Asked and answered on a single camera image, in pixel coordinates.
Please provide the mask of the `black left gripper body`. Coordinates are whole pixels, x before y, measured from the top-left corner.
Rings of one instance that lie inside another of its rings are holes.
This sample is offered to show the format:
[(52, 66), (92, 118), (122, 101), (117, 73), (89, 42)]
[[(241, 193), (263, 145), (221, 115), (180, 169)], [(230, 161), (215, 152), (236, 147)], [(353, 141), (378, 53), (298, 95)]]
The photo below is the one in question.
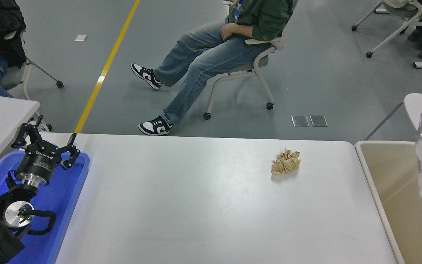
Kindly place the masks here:
[(61, 155), (52, 153), (57, 148), (49, 143), (43, 147), (35, 143), (30, 144), (16, 170), (16, 179), (22, 180), (26, 175), (33, 174), (43, 180), (51, 180), (57, 165), (61, 162)]

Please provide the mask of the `person's left hand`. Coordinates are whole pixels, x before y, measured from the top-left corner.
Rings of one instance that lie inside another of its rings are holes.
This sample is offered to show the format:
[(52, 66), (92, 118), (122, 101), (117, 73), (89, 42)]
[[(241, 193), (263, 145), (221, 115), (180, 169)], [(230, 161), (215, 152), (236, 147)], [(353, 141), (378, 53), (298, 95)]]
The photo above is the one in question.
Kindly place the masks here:
[(239, 31), (239, 25), (236, 23), (228, 23), (221, 28), (221, 38), (226, 41), (231, 35)]

